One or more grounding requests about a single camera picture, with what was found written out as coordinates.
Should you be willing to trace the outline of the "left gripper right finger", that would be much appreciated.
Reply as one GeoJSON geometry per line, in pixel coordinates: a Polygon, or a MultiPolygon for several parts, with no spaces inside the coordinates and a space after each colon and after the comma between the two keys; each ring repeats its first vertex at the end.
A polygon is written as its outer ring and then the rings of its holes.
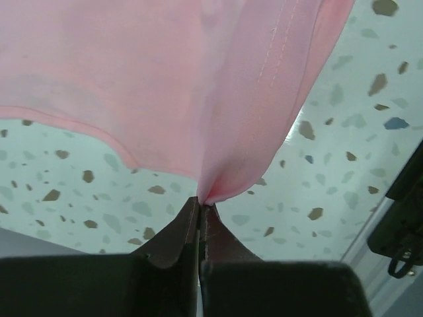
{"type": "Polygon", "coordinates": [[[204,316],[371,316],[360,280],[334,261],[265,262],[222,223],[200,213],[204,316]]]}

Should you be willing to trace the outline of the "pink t shirt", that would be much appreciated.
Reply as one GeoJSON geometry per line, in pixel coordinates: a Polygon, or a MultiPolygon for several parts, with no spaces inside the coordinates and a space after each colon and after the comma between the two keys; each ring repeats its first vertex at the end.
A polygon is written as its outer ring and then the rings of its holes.
{"type": "Polygon", "coordinates": [[[213,204],[267,170],[352,1],[2,1],[1,117],[96,137],[213,204]]]}

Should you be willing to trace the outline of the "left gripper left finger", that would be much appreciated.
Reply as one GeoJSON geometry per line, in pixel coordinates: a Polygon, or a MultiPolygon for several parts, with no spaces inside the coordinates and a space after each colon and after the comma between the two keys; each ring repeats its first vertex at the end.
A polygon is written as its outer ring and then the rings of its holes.
{"type": "Polygon", "coordinates": [[[195,316],[200,206],[129,254],[1,260],[2,316],[195,316]]]}

